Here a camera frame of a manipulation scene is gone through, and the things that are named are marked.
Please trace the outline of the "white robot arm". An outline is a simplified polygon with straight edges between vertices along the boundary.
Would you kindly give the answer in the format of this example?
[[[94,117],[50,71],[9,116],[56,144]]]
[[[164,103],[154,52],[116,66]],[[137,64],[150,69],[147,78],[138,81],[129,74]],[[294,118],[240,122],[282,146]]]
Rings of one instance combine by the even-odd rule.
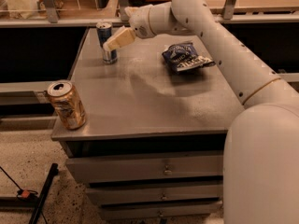
[[[135,38],[197,35],[244,110],[226,135],[224,224],[299,224],[299,94],[228,32],[205,0],[171,0],[129,13],[129,27],[104,44],[118,49]]]

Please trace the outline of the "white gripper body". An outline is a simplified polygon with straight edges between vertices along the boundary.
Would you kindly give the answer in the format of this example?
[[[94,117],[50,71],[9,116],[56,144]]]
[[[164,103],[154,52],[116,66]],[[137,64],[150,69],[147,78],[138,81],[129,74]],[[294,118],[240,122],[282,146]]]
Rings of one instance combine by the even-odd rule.
[[[153,38],[155,33],[150,28],[150,10],[152,5],[139,7],[133,17],[129,17],[129,24],[139,38]]]

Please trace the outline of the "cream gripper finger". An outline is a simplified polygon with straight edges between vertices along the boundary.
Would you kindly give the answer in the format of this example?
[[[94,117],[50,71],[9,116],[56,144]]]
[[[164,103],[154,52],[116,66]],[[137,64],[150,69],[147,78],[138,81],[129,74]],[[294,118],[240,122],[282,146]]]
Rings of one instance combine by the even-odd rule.
[[[138,11],[138,7],[126,7],[124,9],[124,12],[128,17],[133,17],[137,11]]]
[[[122,26],[103,45],[105,51],[112,51],[127,46],[135,41],[135,32],[132,28]]]

